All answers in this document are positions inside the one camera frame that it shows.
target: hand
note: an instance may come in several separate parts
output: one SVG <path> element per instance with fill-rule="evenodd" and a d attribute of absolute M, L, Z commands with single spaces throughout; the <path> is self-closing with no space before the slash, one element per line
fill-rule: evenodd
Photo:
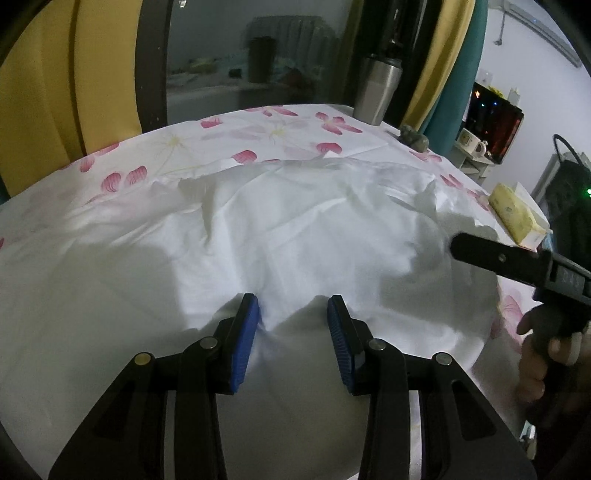
<path fill-rule="evenodd" d="M 531 330 L 532 318 L 551 318 L 561 315 L 555 307 L 540 305 L 527 312 L 517 326 L 517 333 L 524 335 Z M 569 339 L 552 339 L 548 344 L 548 355 L 552 360 L 566 364 L 570 355 Z M 591 405 L 591 335 L 583 335 L 581 352 L 575 369 L 576 388 L 564 405 L 565 413 L 572 413 Z M 521 347 L 519 361 L 519 385 L 517 396 L 525 403 L 532 403 L 544 395 L 544 378 L 548 371 L 548 364 L 544 358 L 536 353 L 532 344 L 532 336 L 525 338 Z"/>

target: crumpled white fabric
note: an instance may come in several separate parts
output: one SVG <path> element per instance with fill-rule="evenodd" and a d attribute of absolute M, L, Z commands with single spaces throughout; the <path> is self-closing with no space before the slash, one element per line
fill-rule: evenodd
<path fill-rule="evenodd" d="M 333 158 L 156 179 L 78 208 L 0 251 L 1 420 L 46 478 L 135 353 L 182 351 L 251 292 L 263 321 L 246 379 L 218 396 L 229 478 L 348 478 L 368 399 L 341 383 L 327 298 L 403 352 L 469 369 L 497 301 L 494 274 L 447 252 L 457 231 L 494 235 L 473 204 L 416 168 Z"/>

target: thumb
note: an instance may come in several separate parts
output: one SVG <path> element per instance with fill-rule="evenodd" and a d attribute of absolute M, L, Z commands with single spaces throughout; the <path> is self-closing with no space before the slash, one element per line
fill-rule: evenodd
<path fill-rule="evenodd" d="M 548 355 L 552 360 L 568 367 L 591 357 L 591 337 L 574 334 L 570 338 L 553 338 L 548 343 Z"/>

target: stainless steel tumbler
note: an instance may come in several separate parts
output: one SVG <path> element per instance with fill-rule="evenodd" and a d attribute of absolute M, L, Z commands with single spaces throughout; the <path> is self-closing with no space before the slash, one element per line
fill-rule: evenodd
<path fill-rule="evenodd" d="M 361 68 L 365 78 L 360 83 L 353 117 L 369 125 L 379 125 L 398 87 L 402 68 L 400 61 L 394 59 L 365 61 Z"/>

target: silver screw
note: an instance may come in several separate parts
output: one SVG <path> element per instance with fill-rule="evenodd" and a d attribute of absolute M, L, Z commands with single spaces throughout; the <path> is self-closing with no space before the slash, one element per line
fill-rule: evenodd
<path fill-rule="evenodd" d="M 215 337 L 205 337 L 199 340 L 199 345 L 201 348 L 205 350 L 211 350 L 217 345 L 217 338 Z"/>
<path fill-rule="evenodd" d="M 135 364 L 139 365 L 140 367 L 142 367 L 144 365 L 148 365 L 150 360 L 152 360 L 152 357 L 150 356 L 149 353 L 138 353 L 134 357 Z"/>
<path fill-rule="evenodd" d="M 435 361 L 439 364 L 439 365 L 451 365 L 452 364 L 452 356 L 449 355 L 449 353 L 438 353 L 437 355 L 435 355 Z"/>
<path fill-rule="evenodd" d="M 384 342 L 382 339 L 372 338 L 369 341 L 368 345 L 372 350 L 384 350 L 386 348 L 387 343 Z"/>

